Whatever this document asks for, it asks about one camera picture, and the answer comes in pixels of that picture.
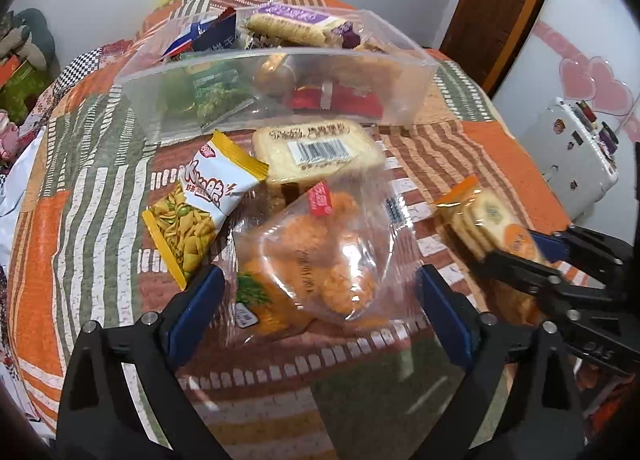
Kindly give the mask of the red snack pack in bin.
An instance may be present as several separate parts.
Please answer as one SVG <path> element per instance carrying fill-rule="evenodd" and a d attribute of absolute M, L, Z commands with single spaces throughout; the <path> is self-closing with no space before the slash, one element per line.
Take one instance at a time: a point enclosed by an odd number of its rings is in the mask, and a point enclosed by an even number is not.
<path fill-rule="evenodd" d="M 332 82 L 297 87 L 288 98 L 288 108 L 337 112 L 374 120 L 382 119 L 384 113 L 382 102 L 374 93 L 360 93 L 353 87 Z"/>

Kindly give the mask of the clear plastic storage bin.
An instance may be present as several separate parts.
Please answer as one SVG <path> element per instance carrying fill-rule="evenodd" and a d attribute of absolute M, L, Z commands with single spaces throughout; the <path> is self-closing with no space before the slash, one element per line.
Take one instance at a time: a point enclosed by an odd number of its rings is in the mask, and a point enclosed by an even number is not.
<path fill-rule="evenodd" d="M 433 82 L 437 61 L 392 24 L 367 9 L 314 7 L 352 22 L 361 43 L 347 48 L 319 48 L 267 38 L 247 29 L 256 7 L 237 8 L 235 44 L 228 50 L 185 52 L 162 57 L 182 18 L 220 12 L 199 12 L 161 24 L 141 42 L 115 81 L 129 100 L 149 142 L 182 142 L 213 130 L 254 130 L 267 125 L 347 118 L 363 124 L 410 126 L 416 120 Z M 189 73 L 199 64 L 223 61 L 238 69 L 256 102 L 212 125 L 201 127 L 193 102 Z M 380 120 L 318 110 L 292 110 L 288 98 L 304 85 L 332 82 L 374 93 L 384 108 Z"/>

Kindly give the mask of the pink plush toy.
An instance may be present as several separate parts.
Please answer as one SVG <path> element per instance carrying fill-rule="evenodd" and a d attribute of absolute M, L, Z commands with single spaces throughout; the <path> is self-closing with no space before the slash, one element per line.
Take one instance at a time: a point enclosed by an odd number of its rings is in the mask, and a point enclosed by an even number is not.
<path fill-rule="evenodd" d="M 20 149 L 20 130 L 11 121 L 6 110 L 0 110 L 0 158 L 11 162 Z"/>

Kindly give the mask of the white plastic bag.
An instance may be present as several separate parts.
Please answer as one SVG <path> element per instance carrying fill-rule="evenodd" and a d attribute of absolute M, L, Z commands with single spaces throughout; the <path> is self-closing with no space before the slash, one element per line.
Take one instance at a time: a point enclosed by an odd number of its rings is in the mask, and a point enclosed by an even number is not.
<path fill-rule="evenodd" d="M 27 182 L 42 142 L 44 128 L 27 136 L 28 145 L 18 152 L 1 185 L 1 267 L 8 269 L 18 214 L 26 198 Z"/>

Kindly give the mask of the yellow Kako snack bag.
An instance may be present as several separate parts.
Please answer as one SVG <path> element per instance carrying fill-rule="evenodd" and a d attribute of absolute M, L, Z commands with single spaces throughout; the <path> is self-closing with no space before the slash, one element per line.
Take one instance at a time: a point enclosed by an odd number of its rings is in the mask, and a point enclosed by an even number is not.
<path fill-rule="evenodd" d="M 180 289 L 200 269 L 227 218 L 268 173 L 267 163 L 216 131 L 179 173 L 174 189 L 143 211 L 145 227 Z"/>

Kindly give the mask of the green patterned box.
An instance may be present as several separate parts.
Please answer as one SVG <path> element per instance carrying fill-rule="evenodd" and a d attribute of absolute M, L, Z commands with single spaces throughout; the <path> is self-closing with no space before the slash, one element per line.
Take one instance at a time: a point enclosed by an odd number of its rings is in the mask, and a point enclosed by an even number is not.
<path fill-rule="evenodd" d="M 14 124 L 22 125 L 51 83 L 49 72 L 38 70 L 25 60 L 1 87 L 1 109 Z"/>

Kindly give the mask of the green snack pack in bin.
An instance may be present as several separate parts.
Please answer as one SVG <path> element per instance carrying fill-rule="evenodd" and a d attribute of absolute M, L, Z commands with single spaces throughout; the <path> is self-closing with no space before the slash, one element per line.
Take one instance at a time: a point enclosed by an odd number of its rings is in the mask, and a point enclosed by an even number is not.
<path fill-rule="evenodd" d="M 228 62 L 199 64 L 189 76 L 194 90 L 196 115 L 202 128 L 256 102 L 253 90 L 240 77 L 239 70 Z"/>

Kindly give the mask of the round cracker pack orange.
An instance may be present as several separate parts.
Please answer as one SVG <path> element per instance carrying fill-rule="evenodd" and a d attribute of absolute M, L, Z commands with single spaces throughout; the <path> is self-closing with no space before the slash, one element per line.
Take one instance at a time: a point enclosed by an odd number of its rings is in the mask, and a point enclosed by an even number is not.
<path fill-rule="evenodd" d="M 491 251 L 504 251 L 518 258 L 545 265 L 544 254 L 532 234 L 512 210 L 489 188 L 470 176 L 454 185 L 436 201 L 436 214 L 462 246 L 473 265 L 481 265 Z M 534 326 L 542 313 L 533 295 L 515 290 L 498 279 L 477 279 L 487 304 L 511 324 Z"/>

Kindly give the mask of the square bread pack with barcode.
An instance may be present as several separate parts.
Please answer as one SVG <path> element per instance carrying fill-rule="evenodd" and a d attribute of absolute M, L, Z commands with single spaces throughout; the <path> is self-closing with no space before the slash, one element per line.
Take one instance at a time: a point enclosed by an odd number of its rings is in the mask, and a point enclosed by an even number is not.
<path fill-rule="evenodd" d="M 269 165 L 266 188 L 273 212 L 345 165 L 368 170 L 385 162 L 369 133 L 346 119 L 260 128 L 253 134 L 253 146 L 257 159 Z"/>

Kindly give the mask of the clear bag orange snacks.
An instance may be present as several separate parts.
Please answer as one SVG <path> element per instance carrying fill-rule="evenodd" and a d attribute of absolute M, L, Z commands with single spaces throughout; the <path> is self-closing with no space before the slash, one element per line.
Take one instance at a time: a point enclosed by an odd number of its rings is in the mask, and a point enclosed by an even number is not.
<path fill-rule="evenodd" d="M 230 341 L 308 329 L 354 334 L 420 314 L 421 264 L 405 199 L 382 176 L 336 173 L 233 233 Z"/>

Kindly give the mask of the brown wooden door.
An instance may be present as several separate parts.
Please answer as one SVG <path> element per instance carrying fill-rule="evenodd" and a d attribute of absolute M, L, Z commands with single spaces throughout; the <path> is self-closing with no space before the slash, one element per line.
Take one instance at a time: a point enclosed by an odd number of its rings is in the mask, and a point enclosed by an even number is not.
<path fill-rule="evenodd" d="M 440 51 L 493 95 L 518 56 L 544 0 L 459 0 Z"/>

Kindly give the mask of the purple coconut roll pack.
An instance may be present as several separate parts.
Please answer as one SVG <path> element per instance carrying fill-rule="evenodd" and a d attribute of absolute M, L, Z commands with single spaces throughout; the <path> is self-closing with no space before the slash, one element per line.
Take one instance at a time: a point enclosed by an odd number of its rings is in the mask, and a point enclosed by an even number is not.
<path fill-rule="evenodd" d="M 351 21 L 282 3 L 260 5 L 246 20 L 247 29 L 285 42 L 319 48 L 347 48 L 361 43 Z"/>

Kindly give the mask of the white appliance with stickers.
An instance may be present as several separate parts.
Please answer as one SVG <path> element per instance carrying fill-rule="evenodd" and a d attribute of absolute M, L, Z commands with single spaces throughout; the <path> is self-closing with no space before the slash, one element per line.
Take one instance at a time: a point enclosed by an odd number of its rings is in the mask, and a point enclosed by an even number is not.
<path fill-rule="evenodd" d="M 554 98 L 521 137 L 549 188 L 574 220 L 618 182 L 611 151 L 585 115 L 584 102 Z"/>

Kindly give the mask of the checkered patchwork blanket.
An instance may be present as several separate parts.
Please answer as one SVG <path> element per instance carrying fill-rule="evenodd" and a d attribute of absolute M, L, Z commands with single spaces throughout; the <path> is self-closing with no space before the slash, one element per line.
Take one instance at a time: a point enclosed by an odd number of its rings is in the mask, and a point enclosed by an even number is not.
<path fill-rule="evenodd" d="M 113 62 L 117 57 L 122 56 L 130 45 L 130 40 L 118 40 L 80 54 L 69 64 L 66 64 L 55 79 L 51 76 L 52 83 L 40 94 L 38 100 L 41 99 L 43 101 L 44 108 L 50 108 L 88 74 L 99 70 L 99 68 Z M 15 68 L 16 70 L 24 60 L 15 55 L 12 56 L 11 60 L 13 59 L 20 63 Z"/>

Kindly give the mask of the patchwork orange quilt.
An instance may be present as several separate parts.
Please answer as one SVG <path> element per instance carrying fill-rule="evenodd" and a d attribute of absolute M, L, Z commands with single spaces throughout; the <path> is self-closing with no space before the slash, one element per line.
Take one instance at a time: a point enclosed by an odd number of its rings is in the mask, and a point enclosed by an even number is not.
<path fill-rule="evenodd" d="M 191 12 L 268 0 L 175 0 L 154 10 L 122 56 L 44 111 L 44 133 L 18 214 L 6 276 L 3 334 L 27 417 L 50 435 L 80 326 L 132 324 L 177 292 L 142 212 L 168 191 L 195 146 L 145 140 L 115 76 L 161 24 Z M 325 5 L 329 0 L 281 0 Z M 408 203 L 425 261 L 483 306 L 485 293 L 442 242 L 434 200 L 466 176 L 493 189 L 540 232 L 568 218 L 488 97 L 450 59 L 416 125 L 374 138 Z M 365 336 L 302 336 L 220 350 L 209 333 L 179 381 L 237 459 L 405 459 L 454 392 L 460 371 L 418 318 Z"/>

